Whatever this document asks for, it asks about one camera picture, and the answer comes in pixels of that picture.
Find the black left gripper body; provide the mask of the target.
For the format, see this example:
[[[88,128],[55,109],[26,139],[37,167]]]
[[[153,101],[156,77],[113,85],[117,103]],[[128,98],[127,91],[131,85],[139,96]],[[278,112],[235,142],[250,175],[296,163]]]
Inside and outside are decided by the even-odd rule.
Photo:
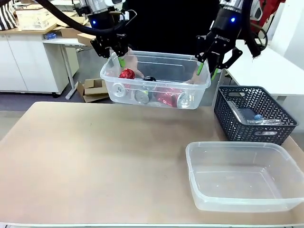
[[[124,34],[125,10],[107,9],[99,13],[92,13],[88,19],[91,25],[89,35],[110,36],[111,39],[126,41],[126,34]]]

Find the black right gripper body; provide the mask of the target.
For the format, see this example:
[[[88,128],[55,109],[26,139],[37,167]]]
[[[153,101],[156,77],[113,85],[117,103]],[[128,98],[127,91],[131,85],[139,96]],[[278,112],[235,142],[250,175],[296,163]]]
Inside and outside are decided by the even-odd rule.
[[[220,8],[206,36],[208,52],[228,52],[235,47],[241,31],[241,13]]]

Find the person's right hand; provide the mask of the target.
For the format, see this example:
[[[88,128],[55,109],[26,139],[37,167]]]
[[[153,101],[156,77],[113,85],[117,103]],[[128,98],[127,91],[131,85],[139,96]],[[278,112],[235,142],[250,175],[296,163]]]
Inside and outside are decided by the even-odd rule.
[[[144,74],[138,69],[138,58],[134,55],[133,50],[129,47],[125,56],[126,67],[130,68],[136,76],[144,78]]]

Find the person's left hand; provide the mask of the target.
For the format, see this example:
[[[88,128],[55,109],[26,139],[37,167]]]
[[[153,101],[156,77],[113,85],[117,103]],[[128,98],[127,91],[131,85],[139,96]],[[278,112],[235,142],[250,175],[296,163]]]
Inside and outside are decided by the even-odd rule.
[[[198,74],[198,70],[195,70],[195,71],[193,72],[192,78],[189,79],[189,80],[187,80],[185,83],[186,83],[186,84],[192,84],[192,85],[200,85],[200,84],[203,83],[203,81],[204,81],[204,80],[202,79],[202,76],[200,76],[200,75]]]

